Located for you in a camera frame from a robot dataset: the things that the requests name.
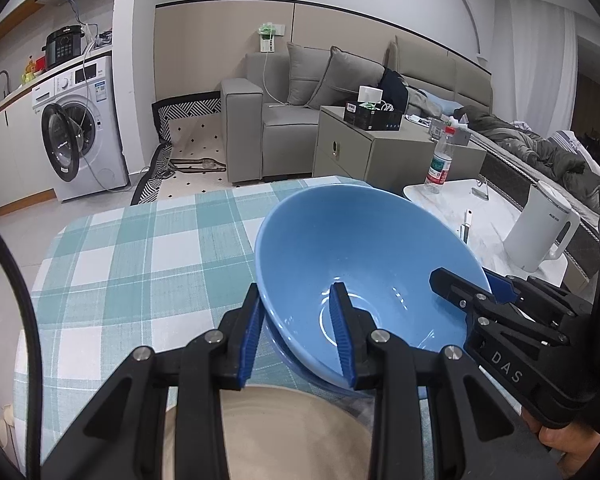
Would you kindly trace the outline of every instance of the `tile floor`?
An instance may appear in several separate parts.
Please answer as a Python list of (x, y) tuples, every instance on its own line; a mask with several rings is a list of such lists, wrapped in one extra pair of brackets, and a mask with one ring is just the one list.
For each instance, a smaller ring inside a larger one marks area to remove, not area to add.
[[(56, 234), (82, 216), (128, 206), (133, 190), (98, 193), (65, 203), (55, 200), (0, 217), (0, 234), (15, 257), (27, 285), (32, 286), (46, 249)], [(18, 306), (0, 268), (0, 416), (13, 400), (13, 365), (22, 329)]]

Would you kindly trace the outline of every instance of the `plastic water bottle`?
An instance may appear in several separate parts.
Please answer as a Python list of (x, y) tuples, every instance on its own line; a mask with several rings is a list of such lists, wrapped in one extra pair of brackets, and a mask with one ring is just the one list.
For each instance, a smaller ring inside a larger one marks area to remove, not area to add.
[(451, 159), (454, 156), (453, 135), (456, 132), (455, 128), (445, 126), (445, 131), (440, 135), (440, 140), (436, 144), (436, 149), (433, 151), (433, 158), (429, 165), (429, 173), (424, 184), (432, 193), (439, 193), (440, 188), (445, 183), (446, 176), (451, 167)]

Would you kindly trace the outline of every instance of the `sofa armrest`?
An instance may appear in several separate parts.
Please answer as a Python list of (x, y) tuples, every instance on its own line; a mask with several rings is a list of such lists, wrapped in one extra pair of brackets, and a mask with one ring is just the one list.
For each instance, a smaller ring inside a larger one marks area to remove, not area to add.
[(220, 83), (222, 138), (229, 182), (262, 177), (262, 88), (244, 78)]

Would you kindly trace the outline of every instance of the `blue bowl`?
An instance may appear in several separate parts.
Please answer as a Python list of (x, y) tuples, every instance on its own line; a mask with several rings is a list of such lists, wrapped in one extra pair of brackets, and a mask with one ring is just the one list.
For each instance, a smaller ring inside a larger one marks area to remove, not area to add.
[(392, 193), (334, 184), (280, 202), (258, 232), (256, 279), (272, 325), (312, 373), (340, 388), (342, 375), (329, 308), (333, 282), (378, 328), (417, 348), (462, 346), (464, 313), (433, 293), (432, 270), (445, 267), (491, 290), (475, 258), (435, 216)]
[(350, 388), (344, 389), (335, 386), (334, 384), (330, 384), (327, 381), (322, 380), (320, 377), (312, 374), (304, 365), (298, 361), (295, 355), (287, 348), (284, 341), (280, 337), (278, 331), (273, 328), (271, 325), (271, 321), (269, 316), (264, 317), (264, 331), (267, 333), (269, 340), (271, 341), (271, 346), (276, 351), (276, 354), (280, 357), (280, 360), (293, 371), (298, 377), (303, 378), (308, 383), (313, 384), (314, 386), (318, 386), (323, 390), (331, 392), (332, 394), (338, 394), (343, 396), (354, 396), (354, 397), (369, 397), (370, 394), (365, 392), (357, 392), (355, 390), (351, 390)]

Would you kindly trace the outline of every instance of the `blue gripper pad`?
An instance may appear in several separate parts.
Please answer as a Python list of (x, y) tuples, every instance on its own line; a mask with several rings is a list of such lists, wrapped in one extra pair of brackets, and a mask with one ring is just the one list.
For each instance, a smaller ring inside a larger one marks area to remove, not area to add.
[(340, 298), (334, 285), (331, 285), (329, 290), (329, 314), (338, 346), (338, 357), (340, 358), (342, 375), (347, 380), (349, 386), (353, 387), (356, 383), (356, 361), (353, 353), (353, 342), (349, 327), (342, 313)]
[(244, 331), (244, 338), (240, 345), (240, 367), (238, 368), (238, 383), (242, 388), (247, 379), (251, 377), (253, 370), (253, 362), (256, 359), (256, 350), (258, 349), (258, 341), (260, 339), (260, 330), (264, 321), (264, 308), (260, 302), (260, 297), (257, 298), (249, 323)]
[(496, 274), (489, 269), (483, 268), (482, 270), (487, 275), (491, 292), (498, 303), (515, 303), (518, 300), (518, 293), (509, 278)]

